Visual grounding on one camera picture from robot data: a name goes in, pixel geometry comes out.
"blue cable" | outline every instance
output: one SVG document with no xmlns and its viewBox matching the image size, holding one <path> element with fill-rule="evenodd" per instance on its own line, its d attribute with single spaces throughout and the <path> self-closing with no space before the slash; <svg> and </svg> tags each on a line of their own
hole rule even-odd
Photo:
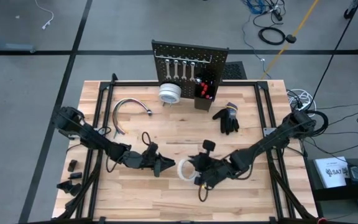
<svg viewBox="0 0 358 224">
<path fill-rule="evenodd" d="M 255 0 L 255 4 L 251 3 L 252 0 L 241 0 L 241 1 L 246 6 L 248 6 L 249 11 L 252 14 L 262 14 L 265 11 L 265 4 L 262 2 L 262 0 Z"/>
</svg>

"butcher block tabletop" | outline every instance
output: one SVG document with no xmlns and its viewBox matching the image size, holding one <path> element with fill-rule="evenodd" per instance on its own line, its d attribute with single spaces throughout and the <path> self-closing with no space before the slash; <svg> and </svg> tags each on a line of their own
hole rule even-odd
<svg viewBox="0 0 358 224">
<path fill-rule="evenodd" d="M 85 121 L 92 124 L 98 98 L 99 85 L 102 81 L 85 81 L 78 109 L 85 115 Z M 288 104 L 285 85 L 282 80 L 268 81 L 270 97 L 277 125 L 291 112 Z M 262 139 L 262 131 L 255 90 L 252 86 L 220 86 L 209 112 L 194 108 L 194 101 L 182 98 L 174 105 L 162 105 L 158 98 L 157 86 L 115 86 L 109 115 L 108 126 L 112 129 L 106 137 L 114 142 L 131 144 L 133 151 L 142 153 L 147 146 L 142 142 L 142 133 L 148 132 L 151 141 L 158 144 L 158 151 L 163 156 L 174 159 L 176 163 L 188 156 L 204 151 L 202 143 L 205 139 L 216 143 L 211 152 L 214 158 L 222 158 L 235 149 L 247 148 Z M 263 91 L 260 91 L 264 103 L 267 126 L 270 127 L 269 116 Z M 104 106 L 98 127 L 101 127 Z M 118 134 L 114 139 L 112 109 L 123 98 L 135 98 L 144 102 L 153 115 L 136 103 L 126 103 L 120 107 L 118 121 L 127 134 Z M 230 135 L 221 134 L 220 120 L 212 120 L 212 116 L 232 102 L 238 107 L 237 119 L 239 132 Z M 79 140 L 70 141 L 70 146 L 79 144 Z M 291 140 L 290 147 L 300 150 L 297 140 Z M 87 148 L 77 146 L 67 153 L 61 182 L 70 176 L 67 167 L 72 159 L 78 161 L 74 172 L 83 172 Z M 94 166 L 96 151 L 93 152 Z M 289 185 L 299 201 L 312 214 L 317 215 L 312 191 L 306 173 L 305 163 L 299 154 L 285 150 L 285 167 Z M 208 199 L 200 202 L 198 186 L 192 182 L 181 180 L 177 174 L 177 166 L 173 166 L 154 177 L 150 169 L 131 169 L 123 164 L 117 165 L 112 173 L 103 163 L 96 197 L 94 219 L 106 217 L 109 221 L 268 221 L 276 217 L 272 185 L 266 154 L 256 158 L 254 170 L 248 180 L 226 179 L 209 191 Z M 109 161 L 109 168 L 114 161 Z M 190 174 L 193 167 L 187 163 L 184 173 Z M 92 186 L 89 188 L 84 203 L 83 217 L 88 213 Z M 284 215 L 288 216 L 285 199 L 280 189 Z M 73 197 L 59 190 L 53 211 L 53 217 L 65 210 L 65 204 Z"/>
</svg>

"white tape roll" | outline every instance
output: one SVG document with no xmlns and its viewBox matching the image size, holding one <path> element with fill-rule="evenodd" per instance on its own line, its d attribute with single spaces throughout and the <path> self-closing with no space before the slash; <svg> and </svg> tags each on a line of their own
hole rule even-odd
<svg viewBox="0 0 358 224">
<path fill-rule="evenodd" d="M 160 93 L 158 96 L 160 100 L 165 103 L 179 103 L 181 95 L 181 88 L 172 83 L 165 83 L 160 86 Z"/>
<path fill-rule="evenodd" d="M 185 165 L 185 163 L 188 162 L 188 159 L 182 159 L 179 164 L 178 164 L 178 176 L 179 178 L 181 178 L 184 181 L 194 181 L 194 179 L 198 176 L 198 172 L 197 171 L 193 171 L 193 173 L 189 176 L 189 178 L 186 178 L 183 175 L 183 166 Z"/>
</svg>

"white cable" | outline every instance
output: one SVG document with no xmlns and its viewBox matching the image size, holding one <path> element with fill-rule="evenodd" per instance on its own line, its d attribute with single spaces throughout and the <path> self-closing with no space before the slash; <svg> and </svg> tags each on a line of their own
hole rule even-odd
<svg viewBox="0 0 358 224">
<path fill-rule="evenodd" d="M 197 177 L 198 172 L 197 171 L 193 171 L 193 173 L 189 176 L 189 178 L 186 178 L 183 175 L 183 166 L 185 165 L 185 163 L 188 162 L 188 159 L 182 159 L 179 164 L 178 164 L 178 176 L 179 178 L 181 178 L 184 181 L 194 181 L 194 179 Z"/>
<path fill-rule="evenodd" d="M 309 106 L 309 104 L 311 103 L 311 101 L 313 100 L 313 96 L 308 93 L 306 90 L 302 90 L 302 89 L 293 89 L 291 90 L 292 92 L 294 92 L 299 100 L 307 100 L 306 102 L 302 101 L 302 107 L 301 108 L 296 108 L 297 110 L 303 110 L 305 109 L 307 106 Z M 296 101 L 296 98 L 294 96 L 289 96 L 288 100 L 290 102 L 290 104 L 292 104 L 294 101 Z M 317 111 L 317 104 L 316 104 L 316 100 L 313 100 L 313 105 L 314 105 L 314 110 Z"/>
<path fill-rule="evenodd" d="M 49 11 L 48 9 L 44 9 L 43 7 L 41 7 L 40 5 L 38 5 L 37 0 L 34 0 L 34 1 L 35 1 L 36 5 L 38 6 L 38 8 L 44 10 L 45 12 L 49 12 L 49 13 L 51 13 L 51 15 L 52 15 L 52 18 L 50 18 L 50 20 L 48 20 L 48 22 L 45 23 L 45 25 L 42 26 L 42 29 L 44 30 L 45 28 L 47 28 L 47 26 L 50 25 L 50 22 L 53 20 L 53 17 L 54 17 L 53 12 L 52 12 L 52 11 Z"/>
</svg>

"tool holder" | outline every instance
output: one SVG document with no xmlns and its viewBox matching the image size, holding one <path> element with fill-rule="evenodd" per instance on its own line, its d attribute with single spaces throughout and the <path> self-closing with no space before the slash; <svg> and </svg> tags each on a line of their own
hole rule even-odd
<svg viewBox="0 0 358 224">
<path fill-rule="evenodd" d="M 221 83 L 229 49 L 155 40 L 152 47 L 160 86 L 166 83 L 179 86 L 181 98 L 194 99 L 196 109 L 208 111 Z M 208 85 L 203 95 L 201 83 Z"/>
</svg>

